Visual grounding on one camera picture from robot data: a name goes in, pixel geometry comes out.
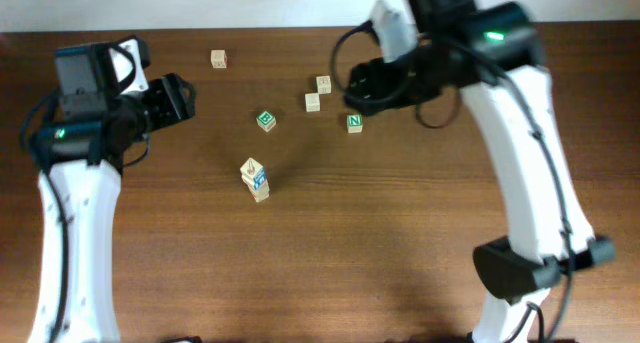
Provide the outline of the green B wooden block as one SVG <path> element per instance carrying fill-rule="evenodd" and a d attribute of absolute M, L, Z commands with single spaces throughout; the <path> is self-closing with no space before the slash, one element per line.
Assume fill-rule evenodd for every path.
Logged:
<path fill-rule="evenodd" d="M 256 117 L 256 121 L 258 126 L 265 132 L 271 131 L 277 124 L 276 117 L 268 110 L 261 112 Z"/>

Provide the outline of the wooden block upper middle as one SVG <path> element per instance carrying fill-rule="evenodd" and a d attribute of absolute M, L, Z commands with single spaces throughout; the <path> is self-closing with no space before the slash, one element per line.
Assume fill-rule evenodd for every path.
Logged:
<path fill-rule="evenodd" d="M 332 92 L 331 77 L 328 75 L 317 76 L 316 86 L 319 94 L 330 94 Z"/>

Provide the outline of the wooden block below upper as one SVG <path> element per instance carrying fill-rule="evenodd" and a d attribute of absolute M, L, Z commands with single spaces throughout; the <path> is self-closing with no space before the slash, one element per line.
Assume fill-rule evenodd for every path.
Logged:
<path fill-rule="evenodd" d="M 321 110 L 320 95 L 318 93 L 307 93 L 304 98 L 307 112 L 318 112 Z"/>

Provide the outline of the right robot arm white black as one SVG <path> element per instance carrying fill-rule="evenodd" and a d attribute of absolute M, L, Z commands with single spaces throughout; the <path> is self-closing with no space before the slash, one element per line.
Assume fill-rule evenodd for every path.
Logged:
<path fill-rule="evenodd" d="M 545 324 L 542 302 L 616 249 L 595 233 L 573 187 L 538 31 L 515 2 L 407 1 L 411 20 L 380 0 L 360 25 L 382 54 L 351 70 L 345 103 L 372 116 L 457 90 L 489 151 L 508 220 L 505 236 L 473 251 L 486 300 L 467 340 L 524 342 L 536 328 L 539 341 L 554 342 L 558 328 Z"/>

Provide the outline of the green N wooden block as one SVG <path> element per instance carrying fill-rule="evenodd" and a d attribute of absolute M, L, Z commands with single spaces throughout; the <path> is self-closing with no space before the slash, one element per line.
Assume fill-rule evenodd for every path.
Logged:
<path fill-rule="evenodd" d="M 361 133 L 363 131 L 363 116 L 360 114 L 349 114 L 346 118 L 347 131 L 349 134 Z"/>

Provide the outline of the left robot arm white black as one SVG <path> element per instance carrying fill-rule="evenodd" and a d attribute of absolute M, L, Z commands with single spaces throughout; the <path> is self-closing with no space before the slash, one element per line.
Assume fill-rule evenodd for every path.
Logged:
<path fill-rule="evenodd" d="M 175 73 L 148 80 L 147 43 L 59 48 L 58 85 L 24 121 L 20 144 L 38 167 L 43 248 L 31 342 L 118 342 L 113 226 L 133 145 L 195 115 L 195 87 Z"/>

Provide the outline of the blue bird picture block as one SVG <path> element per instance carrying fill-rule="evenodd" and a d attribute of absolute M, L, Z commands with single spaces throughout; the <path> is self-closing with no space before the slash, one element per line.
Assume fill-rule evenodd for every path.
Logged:
<path fill-rule="evenodd" d="M 255 181 L 264 178 L 267 179 L 264 167 L 253 158 L 248 158 L 247 161 L 240 167 L 240 173 L 241 178 L 242 176 L 245 176 Z"/>

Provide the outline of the plain wooden block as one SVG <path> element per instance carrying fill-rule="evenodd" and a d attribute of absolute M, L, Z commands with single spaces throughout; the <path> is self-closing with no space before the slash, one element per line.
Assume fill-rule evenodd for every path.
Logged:
<path fill-rule="evenodd" d="M 225 50 L 212 50 L 210 53 L 211 65 L 214 69 L 227 68 L 227 54 Z"/>
<path fill-rule="evenodd" d="M 257 192 L 252 192 L 252 196 L 254 198 L 254 200 L 259 203 L 264 201 L 265 199 L 267 199 L 269 197 L 269 193 L 257 193 Z"/>

